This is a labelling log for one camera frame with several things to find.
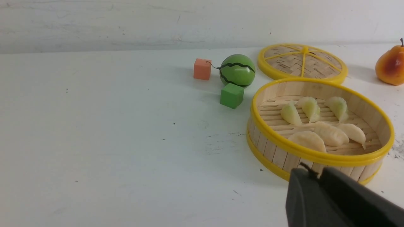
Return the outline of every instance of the white dumpling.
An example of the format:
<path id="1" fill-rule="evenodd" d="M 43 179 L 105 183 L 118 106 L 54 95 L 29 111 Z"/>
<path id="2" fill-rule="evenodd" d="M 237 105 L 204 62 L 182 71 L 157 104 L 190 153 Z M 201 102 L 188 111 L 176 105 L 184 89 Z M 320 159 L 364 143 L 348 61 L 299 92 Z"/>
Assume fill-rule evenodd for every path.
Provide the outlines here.
<path id="1" fill-rule="evenodd" d="M 282 118 L 289 122 L 290 124 L 301 125 L 302 121 L 300 119 L 299 113 L 295 107 L 295 102 L 291 100 L 288 104 L 282 107 L 280 111 Z"/>
<path id="2" fill-rule="evenodd" d="M 298 102 L 306 116 L 309 118 L 309 123 L 316 122 L 320 119 L 320 107 L 317 100 L 313 97 L 303 97 Z"/>
<path id="3" fill-rule="evenodd" d="M 366 150 L 366 136 L 363 131 L 354 124 L 340 124 L 337 128 L 341 129 L 351 140 L 362 144 L 364 150 Z"/>
<path id="4" fill-rule="evenodd" d="M 349 143 L 348 136 L 337 127 L 324 122 L 316 122 L 311 126 L 314 127 L 314 132 L 323 139 L 325 145 L 339 147 Z"/>
<path id="5" fill-rule="evenodd" d="M 288 140 L 315 151 L 327 152 L 324 141 L 312 131 L 296 132 Z"/>
<path id="6" fill-rule="evenodd" d="M 348 119 L 348 107 L 345 99 L 334 96 L 327 99 L 324 105 L 330 108 L 330 110 L 338 118 L 339 123 Z"/>

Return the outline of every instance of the white wall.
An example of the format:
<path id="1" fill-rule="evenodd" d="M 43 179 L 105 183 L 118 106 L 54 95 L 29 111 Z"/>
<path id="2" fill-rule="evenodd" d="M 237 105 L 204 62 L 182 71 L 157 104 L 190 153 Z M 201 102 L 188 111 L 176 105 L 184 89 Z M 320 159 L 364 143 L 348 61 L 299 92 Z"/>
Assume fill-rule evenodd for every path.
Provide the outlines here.
<path id="1" fill-rule="evenodd" d="M 0 0 L 0 53 L 399 42 L 402 0 Z"/>

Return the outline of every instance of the toy pear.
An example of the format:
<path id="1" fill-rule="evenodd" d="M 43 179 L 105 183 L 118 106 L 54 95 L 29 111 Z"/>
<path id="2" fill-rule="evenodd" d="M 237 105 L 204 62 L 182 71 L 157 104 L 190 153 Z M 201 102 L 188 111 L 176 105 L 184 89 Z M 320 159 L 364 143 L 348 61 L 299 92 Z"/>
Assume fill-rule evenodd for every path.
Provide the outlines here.
<path id="1" fill-rule="evenodd" d="M 392 85 L 404 84 L 404 43 L 393 46 L 376 62 L 376 76 L 383 82 Z"/>

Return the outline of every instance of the toy watermelon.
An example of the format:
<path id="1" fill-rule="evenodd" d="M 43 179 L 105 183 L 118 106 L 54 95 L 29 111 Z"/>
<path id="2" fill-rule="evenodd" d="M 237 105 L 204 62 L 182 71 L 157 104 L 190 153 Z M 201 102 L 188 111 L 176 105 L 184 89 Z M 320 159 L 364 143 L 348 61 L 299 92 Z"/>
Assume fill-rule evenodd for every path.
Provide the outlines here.
<path id="1" fill-rule="evenodd" d="M 219 69 L 220 79 L 225 85 L 231 83 L 246 88 L 255 78 L 254 63 L 245 55 L 230 55 L 217 69 Z"/>

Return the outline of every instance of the bamboo steamer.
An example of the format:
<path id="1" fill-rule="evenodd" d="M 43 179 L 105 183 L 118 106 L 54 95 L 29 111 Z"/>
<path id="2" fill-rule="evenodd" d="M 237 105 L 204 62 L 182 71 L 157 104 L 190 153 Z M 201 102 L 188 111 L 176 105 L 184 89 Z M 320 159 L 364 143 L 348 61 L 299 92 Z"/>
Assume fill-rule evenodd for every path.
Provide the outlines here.
<path id="1" fill-rule="evenodd" d="M 302 77 L 342 84 L 348 74 L 335 55 L 301 44 L 267 46 L 258 54 L 258 67 L 274 80 Z"/>
<path id="2" fill-rule="evenodd" d="M 341 147 L 326 146 L 327 153 L 308 149 L 287 138 L 307 130 L 291 125 L 280 116 L 283 105 L 290 100 L 310 96 L 317 99 L 320 121 L 337 124 L 338 119 L 324 106 L 326 99 L 339 96 L 346 100 L 349 119 L 346 123 L 360 127 L 366 135 L 366 150 L 359 143 Z M 307 116 L 297 107 L 303 123 Z M 257 159 L 273 173 L 289 180 L 290 171 L 306 163 L 316 172 L 326 166 L 336 168 L 361 184 L 368 183 L 379 170 L 383 158 L 394 142 L 394 129 L 388 116 L 365 96 L 336 83 L 310 78 L 275 80 L 261 87 L 254 95 L 247 125 L 247 141 Z"/>

